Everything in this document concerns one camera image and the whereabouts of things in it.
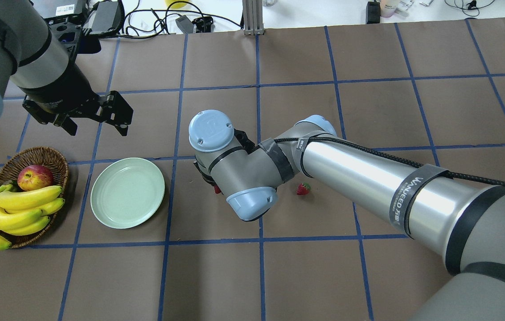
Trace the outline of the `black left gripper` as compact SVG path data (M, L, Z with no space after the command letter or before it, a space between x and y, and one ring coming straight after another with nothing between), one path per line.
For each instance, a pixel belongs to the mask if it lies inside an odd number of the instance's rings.
M113 126L127 136L134 110L116 90L99 96L83 72L73 62L54 82L31 89L23 86L27 98L23 107L40 124L54 123L70 136L78 126L72 118L88 118Z

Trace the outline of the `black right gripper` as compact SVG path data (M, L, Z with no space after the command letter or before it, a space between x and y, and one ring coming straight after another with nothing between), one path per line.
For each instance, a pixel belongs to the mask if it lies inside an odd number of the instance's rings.
M201 175L201 177L203 178L203 180L207 184L209 184L209 185L217 185L217 183L213 179L213 177L209 173L207 173L207 171L201 166L201 164L197 160L194 160L193 164L194 164L195 168L198 170L198 172Z

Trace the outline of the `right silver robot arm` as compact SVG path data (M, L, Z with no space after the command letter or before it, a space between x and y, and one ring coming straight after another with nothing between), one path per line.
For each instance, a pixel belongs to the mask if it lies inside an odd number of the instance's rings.
M223 112L189 123L195 166L242 221L303 173L440 254L452 279L414 321L505 321L505 181L423 165L343 140L320 115L253 144Z

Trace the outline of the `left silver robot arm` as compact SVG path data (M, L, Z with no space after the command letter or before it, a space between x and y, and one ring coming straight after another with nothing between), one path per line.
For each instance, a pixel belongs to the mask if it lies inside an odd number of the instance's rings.
M99 95L77 67L81 29L49 25L30 0L0 0L0 118L12 82L26 95L23 108L39 123L74 136L75 118L87 118L128 134L133 109L115 90Z

